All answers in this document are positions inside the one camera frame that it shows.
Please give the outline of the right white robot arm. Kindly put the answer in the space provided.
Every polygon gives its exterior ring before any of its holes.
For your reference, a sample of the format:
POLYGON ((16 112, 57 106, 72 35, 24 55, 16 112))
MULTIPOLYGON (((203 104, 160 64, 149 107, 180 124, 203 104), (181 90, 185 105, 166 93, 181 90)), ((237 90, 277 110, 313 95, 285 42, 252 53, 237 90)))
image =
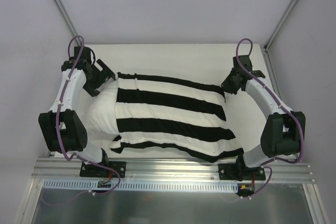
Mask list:
POLYGON ((302 159, 306 117, 286 106, 264 79, 260 70, 253 70, 249 56, 243 55, 233 58, 233 68, 221 84, 230 94, 246 92, 266 118, 259 145, 238 155, 234 164, 222 169, 230 179, 252 179, 259 175, 262 166, 273 161, 296 164, 302 159))

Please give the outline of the left aluminium frame post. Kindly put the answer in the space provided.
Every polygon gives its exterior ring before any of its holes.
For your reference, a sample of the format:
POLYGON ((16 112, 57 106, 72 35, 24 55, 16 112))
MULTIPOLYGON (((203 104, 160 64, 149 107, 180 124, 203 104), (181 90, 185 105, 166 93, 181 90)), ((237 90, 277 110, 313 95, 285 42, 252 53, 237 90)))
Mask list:
POLYGON ((54 5, 56 6, 62 20, 64 21, 70 35, 72 37, 75 37, 78 35, 76 29, 75 29, 75 26, 62 2, 62 0, 52 0, 52 2, 54 3, 54 5))

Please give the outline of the aluminium mounting rail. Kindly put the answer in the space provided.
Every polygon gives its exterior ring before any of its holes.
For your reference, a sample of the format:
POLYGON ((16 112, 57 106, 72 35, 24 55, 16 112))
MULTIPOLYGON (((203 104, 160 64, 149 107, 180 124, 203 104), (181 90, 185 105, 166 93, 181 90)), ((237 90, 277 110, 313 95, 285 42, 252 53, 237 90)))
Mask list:
MULTIPOLYGON (((219 164, 230 164, 234 159, 207 163, 199 159, 112 158, 126 162, 125 180, 165 182, 218 182, 219 164)), ((312 167, 307 163, 287 164, 273 162, 270 182, 273 184, 316 184, 312 167)), ((60 157, 39 158, 34 166, 33 178, 79 178, 81 161, 67 161, 60 157)))

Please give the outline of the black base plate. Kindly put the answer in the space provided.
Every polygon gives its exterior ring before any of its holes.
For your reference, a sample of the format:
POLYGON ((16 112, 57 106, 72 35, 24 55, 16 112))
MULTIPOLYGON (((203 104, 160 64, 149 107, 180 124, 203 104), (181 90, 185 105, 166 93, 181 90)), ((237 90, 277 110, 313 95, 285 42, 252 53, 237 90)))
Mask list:
POLYGON ((265 171, 261 167, 239 167, 237 164, 218 164, 218 175, 220 180, 266 180, 265 171))
POLYGON ((82 162, 79 176, 80 177, 92 177, 92 178, 108 178, 110 173, 112 173, 112 178, 125 178, 125 172, 127 170, 127 163, 122 161, 109 161, 108 166, 112 168, 114 172, 109 169, 97 167, 92 164, 85 164, 82 162))

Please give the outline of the white pillow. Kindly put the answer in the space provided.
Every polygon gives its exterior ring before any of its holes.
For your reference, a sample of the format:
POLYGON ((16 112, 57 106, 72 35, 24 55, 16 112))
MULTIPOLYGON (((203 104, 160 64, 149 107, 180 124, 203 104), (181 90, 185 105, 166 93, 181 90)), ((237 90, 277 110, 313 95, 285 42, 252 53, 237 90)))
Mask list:
POLYGON ((89 105, 85 117, 85 127, 89 133, 119 135, 115 116, 117 93, 117 82, 108 81, 89 105))

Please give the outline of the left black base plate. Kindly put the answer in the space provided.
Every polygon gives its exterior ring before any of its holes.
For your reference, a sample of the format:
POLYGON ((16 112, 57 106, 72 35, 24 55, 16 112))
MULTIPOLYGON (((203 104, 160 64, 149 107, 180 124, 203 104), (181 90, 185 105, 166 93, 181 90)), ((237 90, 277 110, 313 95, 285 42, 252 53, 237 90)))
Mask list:
POLYGON ((92 177, 92 178, 108 178, 110 173, 112 173, 112 178, 125 178, 125 172, 127 170, 127 163, 122 161, 109 161, 108 166, 112 168, 114 172, 109 169, 97 167, 92 164, 85 164, 82 162, 79 176, 80 177, 92 177))

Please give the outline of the black white striped pillowcase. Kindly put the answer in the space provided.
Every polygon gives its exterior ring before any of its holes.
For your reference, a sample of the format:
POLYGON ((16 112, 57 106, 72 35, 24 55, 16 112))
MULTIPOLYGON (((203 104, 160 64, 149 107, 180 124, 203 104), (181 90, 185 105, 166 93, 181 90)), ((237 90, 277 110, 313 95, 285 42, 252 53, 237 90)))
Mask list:
POLYGON ((175 148, 213 163, 244 150, 228 127, 225 93, 214 84, 118 73, 113 152, 175 148))

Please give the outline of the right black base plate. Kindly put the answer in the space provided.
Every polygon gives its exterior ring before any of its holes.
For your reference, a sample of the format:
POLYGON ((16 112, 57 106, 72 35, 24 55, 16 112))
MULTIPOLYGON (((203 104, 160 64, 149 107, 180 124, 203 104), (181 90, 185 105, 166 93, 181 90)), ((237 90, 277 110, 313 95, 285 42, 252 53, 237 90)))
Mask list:
POLYGON ((237 164, 218 164, 218 175, 220 180, 266 180, 265 171, 261 167, 239 167, 237 164))

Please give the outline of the aluminium frame post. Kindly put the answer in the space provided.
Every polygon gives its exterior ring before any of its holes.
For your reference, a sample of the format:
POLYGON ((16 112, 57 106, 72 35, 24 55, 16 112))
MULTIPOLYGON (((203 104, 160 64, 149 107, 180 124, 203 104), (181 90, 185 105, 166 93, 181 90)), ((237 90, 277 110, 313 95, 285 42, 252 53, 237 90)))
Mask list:
POLYGON ((269 51, 270 47, 275 42, 278 34, 283 29, 284 25, 286 24, 287 20, 289 19, 290 15, 292 14, 294 9, 296 8, 299 1, 300 0, 290 0, 289 1, 287 7, 285 8, 285 10, 283 12, 283 14, 281 15, 281 17, 278 20, 275 28, 273 29, 270 37, 268 38, 267 42, 264 45, 264 49, 265 49, 266 52, 269 51))
POLYGON ((54 3, 54 5, 56 6, 62 20, 64 21, 70 35, 72 37, 75 37, 78 35, 76 29, 75 29, 75 26, 62 2, 62 0, 52 0, 52 2, 54 3))

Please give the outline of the right aluminium frame post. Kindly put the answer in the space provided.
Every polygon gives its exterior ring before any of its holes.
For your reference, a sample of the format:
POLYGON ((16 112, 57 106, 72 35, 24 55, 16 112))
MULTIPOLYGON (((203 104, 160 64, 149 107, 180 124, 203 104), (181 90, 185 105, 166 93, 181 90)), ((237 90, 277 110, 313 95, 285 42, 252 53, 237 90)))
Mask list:
POLYGON ((287 20, 289 19, 290 15, 292 14, 294 9, 296 8, 299 1, 300 0, 290 0, 289 1, 287 7, 285 8, 285 10, 283 12, 283 14, 281 15, 281 17, 278 20, 275 28, 273 29, 270 37, 268 38, 267 42, 264 45, 264 49, 265 49, 266 52, 269 51, 270 47, 275 42, 278 34, 283 29, 284 25, 286 24, 287 20))

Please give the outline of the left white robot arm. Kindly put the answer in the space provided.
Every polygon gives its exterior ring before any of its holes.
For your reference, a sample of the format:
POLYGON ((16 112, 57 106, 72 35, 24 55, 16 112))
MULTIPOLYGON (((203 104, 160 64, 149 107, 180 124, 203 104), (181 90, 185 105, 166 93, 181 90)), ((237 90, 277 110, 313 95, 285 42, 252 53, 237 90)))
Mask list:
POLYGON ((87 130, 75 107, 82 90, 91 97, 98 96, 101 86, 115 80, 115 73, 86 46, 74 47, 74 55, 62 64, 61 72, 62 82, 55 102, 38 117, 46 146, 69 161, 79 158, 90 164, 97 176, 103 177, 110 170, 108 156, 88 142, 87 130))

